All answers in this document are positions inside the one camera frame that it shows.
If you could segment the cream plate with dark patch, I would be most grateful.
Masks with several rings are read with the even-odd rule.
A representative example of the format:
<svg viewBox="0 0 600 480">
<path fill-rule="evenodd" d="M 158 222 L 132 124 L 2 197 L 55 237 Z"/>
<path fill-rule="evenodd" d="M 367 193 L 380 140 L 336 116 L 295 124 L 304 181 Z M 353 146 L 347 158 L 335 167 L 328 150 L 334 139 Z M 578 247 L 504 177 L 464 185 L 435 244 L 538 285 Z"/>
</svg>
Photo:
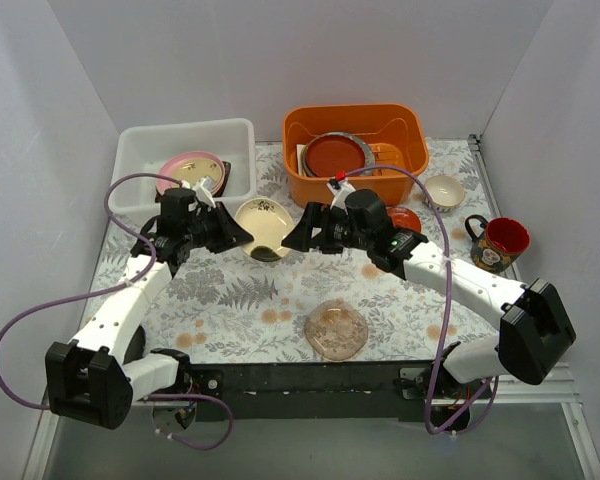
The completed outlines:
<svg viewBox="0 0 600 480">
<path fill-rule="evenodd" d="M 253 237 L 242 246 L 243 252 L 261 262 L 276 262 L 290 249 L 281 242 L 293 230 L 294 220 L 287 210 L 269 198 L 253 198 L 236 212 L 236 222 Z"/>
</svg>

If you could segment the black square floral plate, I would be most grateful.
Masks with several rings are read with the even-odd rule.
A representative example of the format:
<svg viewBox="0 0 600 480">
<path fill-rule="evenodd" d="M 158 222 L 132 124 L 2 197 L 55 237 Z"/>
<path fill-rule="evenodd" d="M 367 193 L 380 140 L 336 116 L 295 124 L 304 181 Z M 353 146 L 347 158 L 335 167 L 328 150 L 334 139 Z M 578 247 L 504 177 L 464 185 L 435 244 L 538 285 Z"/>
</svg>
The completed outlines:
<svg viewBox="0 0 600 480">
<path fill-rule="evenodd" d="M 223 166 L 224 166 L 224 176 L 222 177 L 222 182 L 219 186 L 219 188 L 217 189 L 217 191 L 214 193 L 215 197 L 222 197 L 223 193 L 226 189 L 226 186 L 228 184 L 228 180 L 231 174 L 231 170 L 232 170 L 232 165 L 230 162 L 228 161 L 223 161 Z"/>
</svg>

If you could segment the pink round plate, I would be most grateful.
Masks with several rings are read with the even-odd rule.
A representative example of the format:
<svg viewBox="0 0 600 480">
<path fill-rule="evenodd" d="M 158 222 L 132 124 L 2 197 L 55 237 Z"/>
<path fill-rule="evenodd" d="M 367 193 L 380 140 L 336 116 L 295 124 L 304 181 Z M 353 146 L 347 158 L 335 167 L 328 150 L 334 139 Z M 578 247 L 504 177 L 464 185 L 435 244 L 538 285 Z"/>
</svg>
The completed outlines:
<svg viewBox="0 0 600 480">
<path fill-rule="evenodd" d="M 171 160 L 169 160 L 158 172 L 159 175 L 165 176 L 165 177 L 169 177 L 172 179 L 176 179 L 171 177 L 171 173 L 173 172 L 173 170 L 175 169 L 175 167 L 177 166 L 177 164 L 179 162 L 181 162 L 182 160 L 186 159 L 186 158 L 190 158 L 194 155 L 201 155 L 204 157 L 208 157 L 208 158 L 214 158 L 216 160 L 219 160 L 222 164 L 223 161 L 221 161 L 217 156 L 208 153 L 208 152 L 204 152 L 204 151 L 193 151 L 193 152 L 186 152 L 183 154 L 180 154 L 176 157 L 173 157 Z"/>
</svg>

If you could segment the black round plate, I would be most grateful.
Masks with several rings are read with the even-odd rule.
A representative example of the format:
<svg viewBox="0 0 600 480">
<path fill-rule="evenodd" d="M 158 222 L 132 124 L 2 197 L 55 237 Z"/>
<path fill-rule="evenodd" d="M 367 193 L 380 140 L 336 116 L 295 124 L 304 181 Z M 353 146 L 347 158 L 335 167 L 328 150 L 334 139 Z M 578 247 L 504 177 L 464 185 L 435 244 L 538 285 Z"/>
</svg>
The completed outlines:
<svg viewBox="0 0 600 480">
<path fill-rule="evenodd" d="M 142 358 L 146 344 L 146 334 L 142 326 L 139 326 L 130 339 L 126 348 L 123 364 L 134 362 Z"/>
</svg>

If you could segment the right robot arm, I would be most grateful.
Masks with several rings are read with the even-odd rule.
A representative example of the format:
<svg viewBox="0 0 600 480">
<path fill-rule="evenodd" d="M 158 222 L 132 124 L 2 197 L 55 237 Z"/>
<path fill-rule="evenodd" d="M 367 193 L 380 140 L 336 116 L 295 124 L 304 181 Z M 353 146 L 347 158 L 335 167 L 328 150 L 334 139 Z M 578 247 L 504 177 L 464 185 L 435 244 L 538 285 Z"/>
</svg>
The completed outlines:
<svg viewBox="0 0 600 480">
<path fill-rule="evenodd" d="M 455 397 L 468 384 L 511 375 L 541 384 L 576 334 L 555 286 L 542 279 L 529 285 L 490 274 L 463 260 L 451 260 L 416 231 L 396 227 L 378 207 L 340 209 L 311 202 L 283 246 L 336 254 L 346 248 L 364 251 L 380 270 L 402 280 L 450 294 L 498 333 L 444 348 L 441 364 L 419 375 L 423 388 Z"/>
</svg>

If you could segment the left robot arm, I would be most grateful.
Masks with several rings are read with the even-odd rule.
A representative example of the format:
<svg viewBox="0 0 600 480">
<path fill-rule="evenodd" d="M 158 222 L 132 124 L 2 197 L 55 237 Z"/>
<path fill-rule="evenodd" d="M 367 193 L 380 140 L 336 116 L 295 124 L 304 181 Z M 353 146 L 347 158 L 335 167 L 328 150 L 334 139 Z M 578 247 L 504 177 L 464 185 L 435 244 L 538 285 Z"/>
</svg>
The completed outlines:
<svg viewBox="0 0 600 480">
<path fill-rule="evenodd" d="M 253 237 L 213 198 L 203 181 L 166 190 L 160 212 L 141 229 L 118 289 L 73 338 L 45 356 L 53 413 L 107 429 L 138 400 L 185 398 L 193 386 L 188 355 L 158 349 L 133 357 L 141 320 L 194 249 L 223 253 Z"/>
</svg>

